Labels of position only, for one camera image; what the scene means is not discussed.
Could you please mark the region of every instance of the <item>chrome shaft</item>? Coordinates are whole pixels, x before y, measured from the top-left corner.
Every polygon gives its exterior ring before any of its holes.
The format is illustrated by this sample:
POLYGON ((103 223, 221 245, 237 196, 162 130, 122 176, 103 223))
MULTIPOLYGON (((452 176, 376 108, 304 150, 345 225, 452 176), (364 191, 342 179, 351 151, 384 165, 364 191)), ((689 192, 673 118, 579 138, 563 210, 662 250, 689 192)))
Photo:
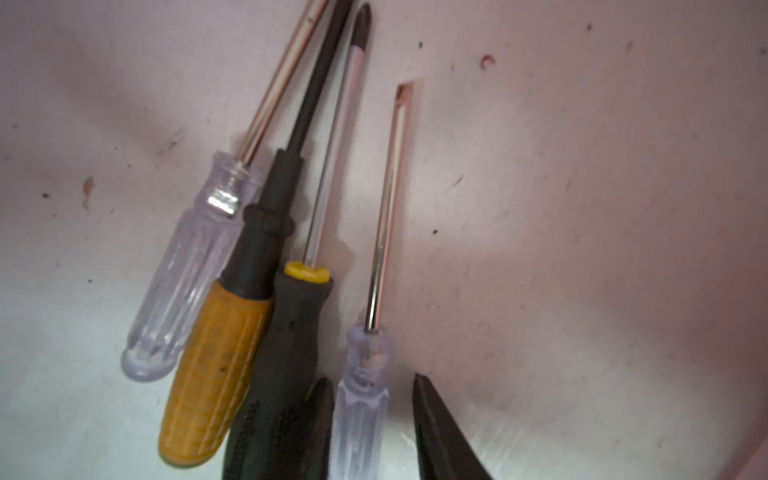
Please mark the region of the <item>chrome shaft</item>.
POLYGON ((400 164, 406 148, 412 98, 413 83, 398 85, 395 96, 395 111, 392 116, 392 132, 389 135, 389 154, 384 175, 382 205, 381 210, 379 210, 379 229, 376 233, 376 249, 373 253, 371 287, 365 320, 366 332, 375 332, 379 328, 381 304, 384 296, 384 279, 389 263, 389 240, 395 213, 397 184, 400 164))
POLYGON ((336 104, 336 114, 333 118, 331 137, 326 150, 326 161, 323 165, 323 175, 320 178, 320 186, 315 200, 315 210, 312 213, 310 236, 306 239, 304 250, 304 265, 316 268, 320 247, 323 243, 323 226, 328 212, 328 199, 333 186, 333 176, 336 163, 339 160, 345 137, 348 131, 349 121, 357 92, 360 88, 362 67, 365 63, 365 52, 357 45, 350 45, 349 54, 346 57, 344 77, 339 92, 339 101, 336 104))

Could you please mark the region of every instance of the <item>phillips screwdriver tip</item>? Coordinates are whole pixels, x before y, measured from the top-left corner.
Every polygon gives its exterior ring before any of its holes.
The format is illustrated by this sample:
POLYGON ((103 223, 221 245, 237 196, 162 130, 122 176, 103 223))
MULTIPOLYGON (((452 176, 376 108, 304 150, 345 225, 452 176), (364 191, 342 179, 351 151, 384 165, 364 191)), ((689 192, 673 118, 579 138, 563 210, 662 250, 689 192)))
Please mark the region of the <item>phillips screwdriver tip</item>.
POLYGON ((355 28, 352 30, 352 45, 357 45, 363 50, 366 49, 368 35, 371 32, 371 21, 371 5, 366 2, 355 17, 355 28))

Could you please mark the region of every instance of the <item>ridged handle grip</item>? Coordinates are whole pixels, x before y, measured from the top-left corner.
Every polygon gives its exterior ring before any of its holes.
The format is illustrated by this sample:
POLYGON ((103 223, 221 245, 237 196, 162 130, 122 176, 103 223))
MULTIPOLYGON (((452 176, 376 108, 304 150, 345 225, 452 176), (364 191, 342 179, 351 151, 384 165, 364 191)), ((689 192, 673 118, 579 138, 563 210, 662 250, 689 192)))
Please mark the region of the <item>ridged handle grip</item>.
POLYGON ((179 466, 218 450, 248 390, 253 354, 272 300, 245 300, 218 282, 210 288, 170 389, 159 451, 179 466))

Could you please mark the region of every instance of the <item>clear plastic handle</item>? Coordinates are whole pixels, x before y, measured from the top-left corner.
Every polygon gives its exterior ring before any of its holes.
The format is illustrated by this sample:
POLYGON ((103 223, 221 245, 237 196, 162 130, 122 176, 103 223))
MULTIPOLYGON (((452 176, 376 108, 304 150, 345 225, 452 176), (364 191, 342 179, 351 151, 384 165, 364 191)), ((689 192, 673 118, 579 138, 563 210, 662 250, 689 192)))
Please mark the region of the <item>clear plastic handle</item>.
POLYGON ((346 371, 333 410, 328 478, 376 480, 389 407, 386 373, 392 339, 383 329, 366 334, 354 325, 347 341, 346 371))
MULTIPOLYGON (((152 382, 174 369, 197 314, 243 226, 242 213, 225 217, 207 203, 209 193, 236 174, 234 159, 214 154, 214 165, 192 208, 184 212, 141 304, 121 357, 125 375, 152 382)), ((244 199, 258 194, 261 176, 243 182, 244 199)))

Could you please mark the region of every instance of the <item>screwdriver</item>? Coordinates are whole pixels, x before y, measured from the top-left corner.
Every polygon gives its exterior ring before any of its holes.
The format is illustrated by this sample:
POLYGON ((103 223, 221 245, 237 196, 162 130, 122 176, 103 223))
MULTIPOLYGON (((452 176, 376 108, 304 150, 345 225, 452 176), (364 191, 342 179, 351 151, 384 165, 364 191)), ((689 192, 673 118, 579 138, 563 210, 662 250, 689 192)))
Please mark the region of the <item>screwdriver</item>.
POLYGON ((283 243, 294 230, 290 207, 304 145, 352 0, 339 0, 317 56, 286 150, 278 150, 258 204, 243 209, 243 230, 194 325, 170 389, 158 450, 173 465, 214 455, 248 388, 253 354, 272 309, 283 243))
POLYGON ((413 83, 397 87, 368 309, 363 324, 354 324, 347 331, 346 368, 339 382, 333 410, 330 480, 375 480, 379 473, 384 421, 389 405, 387 370, 392 350, 392 337, 381 328, 379 318, 412 97, 413 83))
POLYGON ((179 220, 131 326, 121 356, 128 378, 152 382, 176 366, 243 226, 240 200, 254 198, 263 185, 263 176, 249 176, 247 168, 327 3, 307 3, 237 155, 214 154, 210 176, 179 220))
POLYGON ((355 19, 304 259, 288 262, 275 277, 275 312, 253 359, 250 390, 232 422, 224 480, 268 477, 268 465, 281 455, 280 445, 290 442, 285 437, 315 377, 320 310, 333 288, 329 270, 318 266, 318 255, 334 170, 361 85, 371 21, 366 3, 355 19))

